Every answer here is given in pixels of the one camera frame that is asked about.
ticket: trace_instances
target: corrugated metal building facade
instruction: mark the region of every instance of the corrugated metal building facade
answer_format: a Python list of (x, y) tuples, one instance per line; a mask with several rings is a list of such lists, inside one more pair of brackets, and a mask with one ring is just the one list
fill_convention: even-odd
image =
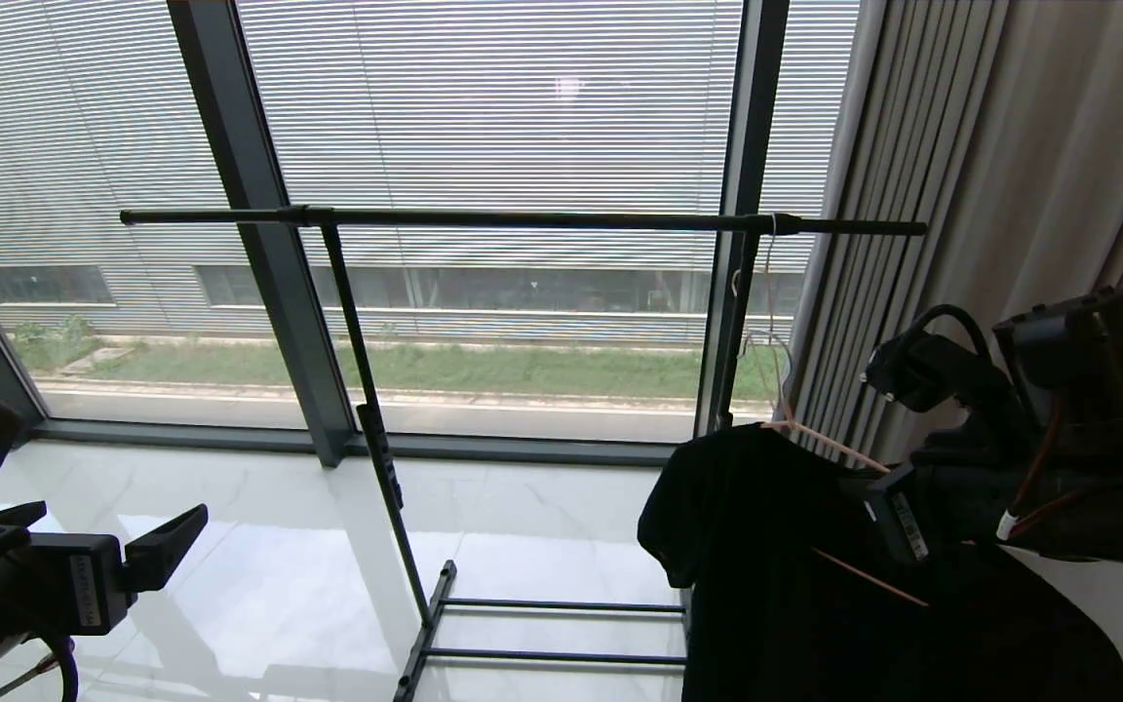
[[(820, 209), (857, 8), (792, 6), (764, 211)], [(739, 0), (240, 3), (290, 198), (377, 208), (716, 212), (740, 13)], [(108, 293), (0, 299), (4, 326), (80, 314), (107, 334), (270, 334), (253, 290), (235, 292), (247, 262), (232, 227), (117, 219), (120, 208), (226, 204), (164, 1), (0, 0), (0, 298), (10, 276), (45, 284), (37, 275), (56, 266), (93, 266), (66, 268), (66, 284), (100, 275)], [(355, 279), (383, 289), (365, 301), (372, 334), (703, 336), (712, 236), (344, 236)], [(779, 240), (772, 271), (794, 280), (810, 249)], [(326, 262), (317, 236), (307, 253)], [(509, 280), (494, 268), (517, 271), (526, 293), (455, 293)], [(536, 291), (548, 271), (562, 288), (614, 280), (601, 271), (643, 283), (618, 293), (628, 302), (548, 302)]]

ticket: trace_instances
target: glossy marble floor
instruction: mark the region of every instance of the glossy marble floor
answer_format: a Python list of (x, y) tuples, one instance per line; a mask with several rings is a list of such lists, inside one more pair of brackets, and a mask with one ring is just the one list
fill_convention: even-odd
[[(431, 592), (677, 603), (636, 544), (651, 471), (398, 463), (407, 528)], [(195, 502), (210, 525), (161, 594), (110, 636), (77, 640), (81, 699), (392, 699), (418, 613), (368, 462), (33, 443), (0, 474), (0, 508), (45, 499), (37, 530), (129, 538)], [(446, 614), (437, 646), (682, 654), (676, 618)], [(40, 658), (19, 647), (0, 683)], [(678, 669), (428, 666), (419, 701), (678, 699)], [(8, 698), (54, 702), (57, 674)]]

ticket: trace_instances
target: clothes rack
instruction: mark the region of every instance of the clothes rack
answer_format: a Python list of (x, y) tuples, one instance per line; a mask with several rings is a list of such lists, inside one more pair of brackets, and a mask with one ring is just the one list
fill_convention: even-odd
[(275, 210), (122, 210), (120, 221), (126, 226), (137, 224), (286, 224), (291, 236), (299, 237), (298, 227), (320, 227), (323, 245), (329, 254), (340, 308), (344, 312), (353, 346), (353, 356), (362, 381), (365, 402), (357, 404), (355, 412), (366, 436), (366, 448), (374, 466), (375, 478), (392, 525), (396, 548), (416, 608), (420, 618), (419, 632), (410, 648), (405, 668), (398, 680), (394, 702), (411, 702), (422, 678), (424, 666), (432, 658), (476, 658), (495, 662), (570, 662), (601, 663), (614, 666), (682, 666), (686, 658), (681, 656), (636, 656), (636, 654), (576, 654), (550, 653), (550, 650), (499, 650), (480, 648), (446, 648), (433, 645), (433, 637), (440, 626), (446, 609), (477, 610), (569, 610), (570, 612), (610, 613), (664, 613), (678, 614), (681, 623), (685, 614), (682, 604), (632, 604), (609, 602), (558, 602), (536, 600), (496, 600), (482, 596), (451, 596), (458, 567), (453, 559), (440, 568), (431, 596), (424, 594), (418, 564), (410, 547), (402, 519), (401, 484), (396, 481), (392, 448), (387, 443), (380, 409), (380, 398), (375, 392), (371, 373), (371, 359), (366, 355), (366, 340), (362, 336), (353, 285), (340, 246), (339, 226), (454, 226), (454, 227), (509, 227), (509, 228), (606, 228), (606, 230), (668, 230), (668, 231), (740, 231), (750, 236), (750, 244), (741, 253), (739, 276), (741, 288), (751, 280), (755, 257), (757, 257), (758, 235), (788, 236), (800, 233), (850, 234), (878, 236), (920, 236), (926, 226), (919, 222), (846, 221), (844, 219), (797, 218), (786, 213), (740, 215), (740, 217), (710, 217), (710, 215), (659, 215), (659, 213), (576, 213), (576, 212), (490, 212), (472, 210), (349, 210), (312, 208), (298, 204)]

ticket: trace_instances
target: beige curtain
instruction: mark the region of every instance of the beige curtain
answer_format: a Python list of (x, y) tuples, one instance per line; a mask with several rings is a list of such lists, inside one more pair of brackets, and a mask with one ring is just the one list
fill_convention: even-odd
[(787, 399), (820, 431), (893, 462), (958, 417), (862, 388), (879, 339), (940, 302), (989, 329), (1123, 284), (1123, 1), (860, 12), (825, 213), (919, 219), (930, 234), (819, 241)]

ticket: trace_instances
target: black t-shirt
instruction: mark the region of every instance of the black t-shirt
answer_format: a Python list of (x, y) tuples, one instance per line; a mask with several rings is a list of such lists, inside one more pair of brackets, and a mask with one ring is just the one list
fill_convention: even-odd
[(639, 541), (669, 585), (695, 587), (685, 702), (1123, 702), (1117, 649), (1054, 587), (994, 545), (943, 547), (906, 573), (855, 485), (756, 425), (675, 450)]

